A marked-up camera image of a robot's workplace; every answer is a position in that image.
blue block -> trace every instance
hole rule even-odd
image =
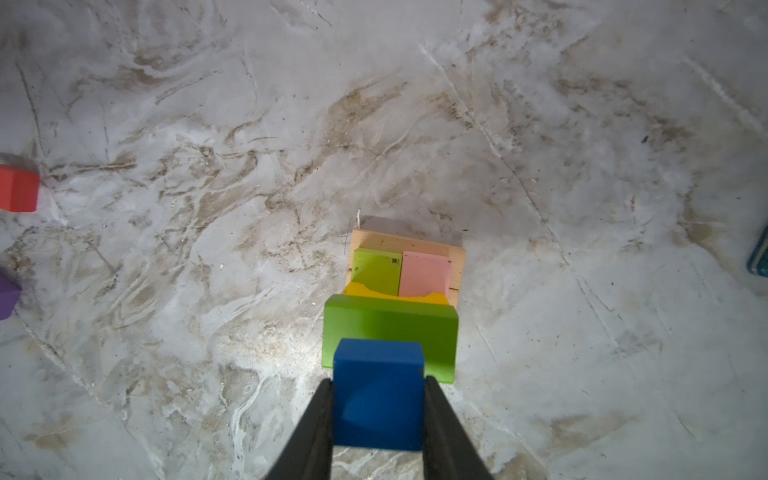
[[[333,390],[334,445],[422,449],[420,343],[342,339],[333,356]]]

teal object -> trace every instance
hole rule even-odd
[[[755,275],[768,276],[768,226],[763,230],[763,235],[757,242],[757,247],[752,252],[746,268]]]
[[[352,281],[387,295],[397,296],[401,270],[402,253],[359,248],[352,259]]]
[[[422,449],[424,353],[415,342],[342,339],[333,356],[333,444]]]
[[[341,339],[418,342],[425,375],[452,383],[457,338],[458,314],[450,305],[332,295],[323,317],[323,366],[333,366]]]

marble surface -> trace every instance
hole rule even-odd
[[[329,375],[359,211],[467,250],[445,391],[498,478],[766,471],[762,2],[5,5],[2,162],[43,185],[0,212],[0,268],[59,369],[13,382],[92,399],[35,422],[116,419],[140,475],[265,475]],[[37,423],[3,445],[39,449]],[[61,450],[117,448],[94,435]],[[334,478],[421,478],[334,455]]]

green block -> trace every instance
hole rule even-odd
[[[397,295],[400,290],[402,253],[359,248],[352,261],[352,281],[374,292]]]
[[[419,342],[425,375],[452,383],[457,335],[458,314],[450,305],[332,295],[323,320],[323,366],[333,367],[341,339]]]

